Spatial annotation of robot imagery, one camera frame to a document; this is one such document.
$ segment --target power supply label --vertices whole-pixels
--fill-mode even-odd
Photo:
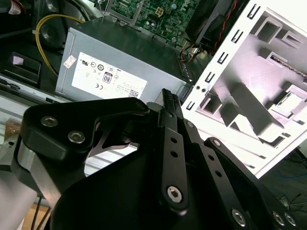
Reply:
[[[140,98],[147,81],[80,52],[71,85],[103,99]]]

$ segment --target yellow cable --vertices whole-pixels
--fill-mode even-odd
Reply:
[[[63,18],[69,18],[69,19],[72,19],[76,22],[79,22],[79,23],[84,23],[83,20],[79,19],[79,18],[75,18],[75,17],[72,17],[72,16],[68,16],[68,15],[64,15],[64,14],[52,14],[52,15],[48,15],[44,18],[42,18],[37,26],[36,26],[36,34],[35,34],[35,40],[36,40],[36,45],[37,45],[37,48],[38,48],[38,51],[40,53],[40,55],[42,56],[43,58],[43,61],[46,63],[46,65],[48,66],[48,68],[57,76],[57,73],[55,72],[55,70],[52,68],[51,64],[49,63],[45,53],[44,53],[44,50],[42,48],[42,45],[40,43],[40,40],[39,40],[39,31],[41,29],[41,27],[43,26],[43,24],[48,21],[49,19],[51,18],[57,18],[57,17],[63,17]]]

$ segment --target motherboard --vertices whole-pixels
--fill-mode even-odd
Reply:
[[[142,0],[115,0],[111,10],[122,14],[123,16],[133,19]]]
[[[185,29],[199,1],[145,0],[136,25],[182,47]]]
[[[133,19],[135,26],[175,46],[186,42],[185,29],[200,0],[114,0],[111,10]]]

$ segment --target screw head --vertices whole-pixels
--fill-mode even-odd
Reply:
[[[167,188],[167,194],[168,197],[175,203],[180,203],[182,201],[182,194],[179,191],[179,189],[177,189],[174,186],[169,186]]]
[[[221,146],[221,143],[218,141],[218,140],[213,140],[214,144],[217,146],[217,147],[220,147]]]
[[[284,226],[284,221],[281,218],[281,216],[278,215],[277,212],[273,212],[273,216],[274,216],[274,219],[277,221],[277,223],[279,223],[281,226]]]
[[[187,124],[188,124],[188,126],[189,126],[189,127],[194,128],[194,125],[193,125],[193,123],[192,123],[192,122],[187,121]]]
[[[294,219],[288,214],[288,213],[284,213],[284,216],[286,217],[286,220],[292,224],[293,226],[296,226],[296,222],[294,221]]]
[[[80,131],[72,131],[68,134],[68,139],[75,144],[82,144],[85,141],[85,136]]]
[[[234,220],[241,226],[241,227],[245,227],[246,226],[246,222],[244,219],[244,216],[242,216],[242,214],[236,210],[236,209],[232,209],[231,211],[231,215],[234,218]]]
[[[142,110],[147,110],[147,109],[148,109],[148,107],[147,107],[145,104],[143,104],[142,102],[137,102],[137,103],[136,103],[136,106],[137,106],[139,109],[142,109]]]
[[[40,122],[46,127],[55,127],[58,125],[58,120],[52,116],[44,116],[40,119]]]
[[[166,112],[166,114],[169,116],[169,117],[173,117],[173,115],[169,112]]]

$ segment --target barcode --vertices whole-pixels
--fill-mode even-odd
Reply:
[[[139,92],[136,92],[134,90],[130,90],[128,97],[138,97],[138,96],[139,96]]]

